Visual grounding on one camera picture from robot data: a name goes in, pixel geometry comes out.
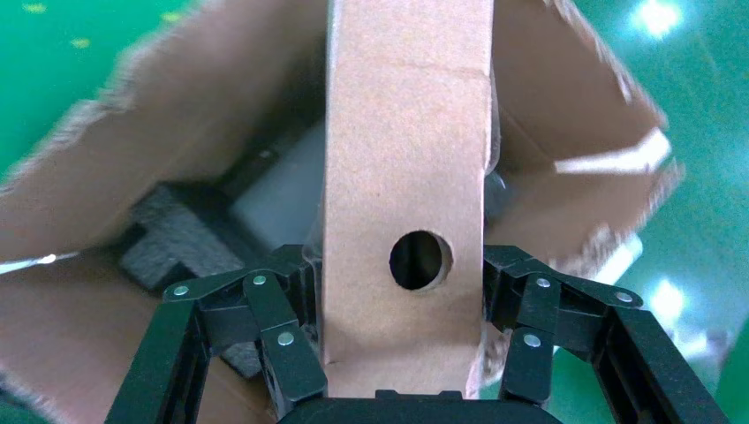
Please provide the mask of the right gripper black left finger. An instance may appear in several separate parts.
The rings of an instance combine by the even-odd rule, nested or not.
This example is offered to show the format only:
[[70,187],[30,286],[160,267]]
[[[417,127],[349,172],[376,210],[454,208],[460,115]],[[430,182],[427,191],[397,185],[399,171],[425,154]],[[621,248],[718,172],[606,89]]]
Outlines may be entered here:
[[167,288],[106,416],[108,423],[195,423],[212,359],[249,343],[279,423],[327,395],[304,325],[315,322],[313,268],[283,246],[248,269]]

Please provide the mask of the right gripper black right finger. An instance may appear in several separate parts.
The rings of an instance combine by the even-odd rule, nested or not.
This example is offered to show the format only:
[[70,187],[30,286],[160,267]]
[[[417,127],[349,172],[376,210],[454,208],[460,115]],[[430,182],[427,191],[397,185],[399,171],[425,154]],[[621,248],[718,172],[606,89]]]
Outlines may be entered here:
[[515,246],[485,246],[484,314],[511,341],[500,423],[551,423],[554,350],[590,364],[618,423],[724,423],[727,416],[632,291],[565,275]]

